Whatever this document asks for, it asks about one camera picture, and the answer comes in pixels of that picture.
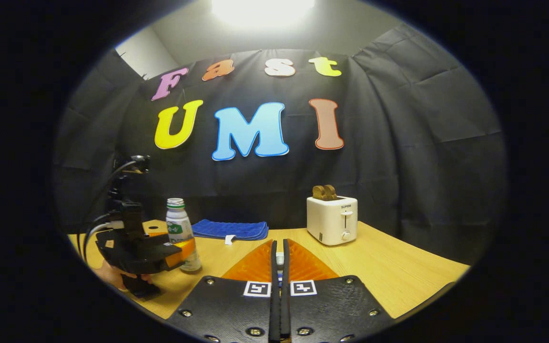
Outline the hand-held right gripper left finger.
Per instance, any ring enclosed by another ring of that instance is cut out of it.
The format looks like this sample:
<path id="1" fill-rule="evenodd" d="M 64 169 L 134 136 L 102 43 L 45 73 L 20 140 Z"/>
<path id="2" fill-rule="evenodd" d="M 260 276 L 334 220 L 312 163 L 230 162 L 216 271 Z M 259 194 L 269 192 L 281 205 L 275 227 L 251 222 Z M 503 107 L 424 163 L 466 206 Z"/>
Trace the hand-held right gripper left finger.
<path id="1" fill-rule="evenodd" d="M 268 240 L 223 276 L 203 276 L 167 322 L 204 343 L 277 340 L 276 249 Z"/>

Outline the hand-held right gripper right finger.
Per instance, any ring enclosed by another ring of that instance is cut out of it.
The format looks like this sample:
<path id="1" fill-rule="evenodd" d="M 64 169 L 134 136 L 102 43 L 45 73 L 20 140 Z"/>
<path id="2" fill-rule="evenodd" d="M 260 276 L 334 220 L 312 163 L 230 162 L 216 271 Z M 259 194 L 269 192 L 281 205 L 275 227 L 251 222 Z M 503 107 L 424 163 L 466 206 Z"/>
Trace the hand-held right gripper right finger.
<path id="1" fill-rule="evenodd" d="M 340 276 L 285 239 L 282 335 L 293 343 L 357 343 L 394 324 L 356 275 Z"/>

